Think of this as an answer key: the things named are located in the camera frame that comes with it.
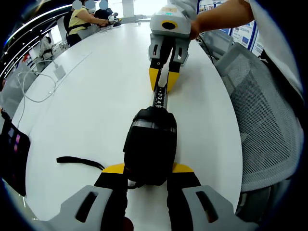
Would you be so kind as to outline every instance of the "white charger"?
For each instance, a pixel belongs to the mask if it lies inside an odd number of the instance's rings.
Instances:
[[[60,80],[65,76],[66,72],[62,65],[58,66],[58,64],[56,64],[55,67],[56,69],[53,72],[57,76],[57,79]]]

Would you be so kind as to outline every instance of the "ceiling light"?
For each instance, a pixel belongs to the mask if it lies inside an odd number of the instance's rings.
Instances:
[[[34,47],[34,46],[37,45],[38,43],[39,43],[39,41],[36,42],[36,43],[34,43],[32,47]],[[12,70],[12,68],[15,67],[15,65],[16,65],[17,62],[18,62],[18,61],[16,61],[16,62],[11,66],[11,68],[7,71],[7,75],[8,75],[9,72]]]
[[[36,36],[34,39],[32,39],[30,42],[28,42],[28,44],[25,45],[25,46],[24,46],[24,47],[12,58],[11,61],[9,61],[8,66],[11,64],[11,62],[14,61],[14,59],[19,55],[20,52],[22,52],[22,50],[23,50],[24,48],[26,48],[31,42],[35,41],[37,38],[38,38],[38,36]]]
[[[34,19],[30,20],[29,22],[27,22],[26,24],[24,24],[23,26],[21,26],[18,30],[16,30],[16,31],[8,38],[8,40],[6,40],[5,44],[7,44],[8,41],[10,41],[10,40],[13,38],[14,35],[16,35],[19,31],[21,31],[23,28],[25,28],[27,25],[29,25],[30,23],[34,22],[35,20],[37,20],[37,19],[39,19],[39,18],[41,18],[41,17],[43,17],[43,16],[45,16],[45,15],[47,15],[47,14],[49,14],[49,13],[52,13],[52,12],[54,12],[54,11],[57,11],[57,10],[60,10],[60,9],[64,9],[64,8],[70,7],[70,6],[72,6],[72,4],[69,4],[69,5],[66,5],[66,6],[58,7],[58,8],[56,8],[56,9],[51,10],[51,11],[45,12],[45,13],[39,15],[38,17],[35,17]]]

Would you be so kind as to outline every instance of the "table surface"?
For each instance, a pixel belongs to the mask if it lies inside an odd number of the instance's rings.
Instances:
[[[94,34],[55,61],[66,76],[43,103],[26,100],[19,129],[31,140],[26,167],[26,201],[41,220],[60,211],[67,198],[93,185],[100,170],[82,164],[58,164],[60,156],[76,156],[103,166],[124,162],[123,146],[132,119],[152,105],[148,74],[149,23],[122,25]],[[194,169],[202,185],[210,185],[234,207],[241,191],[242,148],[234,109],[221,78],[196,41],[168,96],[169,112],[178,124],[176,162]],[[53,74],[50,64],[43,74]],[[167,76],[165,65],[161,80]],[[44,99],[53,83],[39,76],[27,95]],[[23,110],[20,103],[13,123]],[[167,186],[144,186],[128,192],[126,216],[135,230],[170,229]]]

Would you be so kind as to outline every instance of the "woman in yellow shirt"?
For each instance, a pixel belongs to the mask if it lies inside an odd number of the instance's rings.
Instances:
[[[87,0],[82,1],[82,7],[79,10],[72,8],[73,13],[69,21],[67,42],[69,45],[74,46],[81,41],[80,36],[77,34],[79,30],[84,30],[91,24],[98,24],[100,26],[108,25],[108,20],[94,18],[88,13],[84,4]]]

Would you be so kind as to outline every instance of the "chair backrest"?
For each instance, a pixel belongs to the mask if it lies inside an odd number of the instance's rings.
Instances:
[[[232,46],[233,38],[221,30],[212,30],[203,33],[210,55],[220,59]]]
[[[242,192],[278,183],[296,170],[303,131],[271,72],[239,43],[215,64],[242,139]]]
[[[6,79],[5,86],[0,95],[0,105],[10,116],[10,118],[14,117],[17,107],[21,102],[22,98],[24,97],[20,84],[17,80],[18,74],[22,71],[30,71],[30,68],[24,62],[20,63],[18,68],[13,72],[13,74]],[[28,91],[29,87],[37,78],[37,76],[32,72],[28,74],[22,73],[19,76],[21,84],[23,83],[24,77],[26,75],[27,77],[24,84],[25,92]]]

